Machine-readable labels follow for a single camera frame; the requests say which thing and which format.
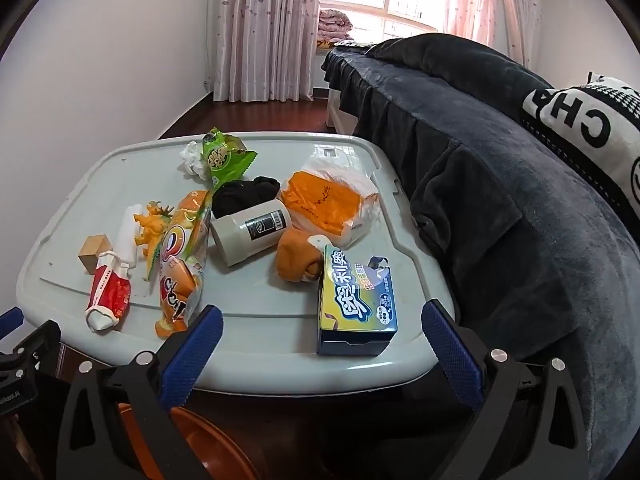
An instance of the toy dinosaur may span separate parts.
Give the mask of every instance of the toy dinosaur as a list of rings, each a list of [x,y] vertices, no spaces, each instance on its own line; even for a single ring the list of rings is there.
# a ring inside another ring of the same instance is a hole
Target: toy dinosaur
[[[136,236],[134,241],[136,245],[146,244],[146,248],[142,250],[142,254],[146,256],[146,277],[148,281],[154,264],[160,254],[160,246],[164,239],[166,227],[171,220],[171,211],[173,207],[160,207],[159,202],[149,202],[146,205],[148,215],[133,215],[133,219],[142,227],[142,234]]]

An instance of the barcode label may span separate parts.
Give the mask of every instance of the barcode label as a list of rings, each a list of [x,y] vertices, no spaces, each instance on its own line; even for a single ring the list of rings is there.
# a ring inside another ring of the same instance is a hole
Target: barcode label
[[[271,213],[271,218],[273,218],[273,224],[276,227],[276,231],[282,229],[283,225],[282,218],[280,218],[280,211],[274,211],[273,213]]]
[[[287,226],[287,221],[284,219],[282,211],[278,210],[252,218],[246,221],[244,226],[249,231],[251,240],[255,240],[256,238],[281,231]]]

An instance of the white cylindrical container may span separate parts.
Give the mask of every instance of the white cylindrical container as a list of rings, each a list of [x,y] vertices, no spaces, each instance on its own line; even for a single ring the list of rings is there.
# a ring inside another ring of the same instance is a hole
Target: white cylindrical container
[[[291,217],[280,200],[211,221],[213,238],[229,267],[277,244],[287,227],[291,227]]]

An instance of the pillow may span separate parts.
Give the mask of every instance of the pillow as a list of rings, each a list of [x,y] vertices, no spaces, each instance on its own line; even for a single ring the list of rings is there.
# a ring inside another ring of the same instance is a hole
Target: pillow
[[[347,52],[361,52],[365,53],[372,46],[375,46],[375,43],[369,43],[368,41],[355,41],[355,40],[342,40],[338,41],[338,43],[334,44],[334,47],[338,50],[345,50]]]
[[[604,76],[565,90],[539,89],[524,99],[521,121],[640,242],[640,93]]]

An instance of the green snack bag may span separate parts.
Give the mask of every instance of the green snack bag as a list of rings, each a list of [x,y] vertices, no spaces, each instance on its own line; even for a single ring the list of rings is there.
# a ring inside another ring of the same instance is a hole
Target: green snack bag
[[[202,138],[202,155],[211,171],[213,191],[216,191],[225,182],[240,178],[258,154],[248,150],[238,137],[213,128]]]

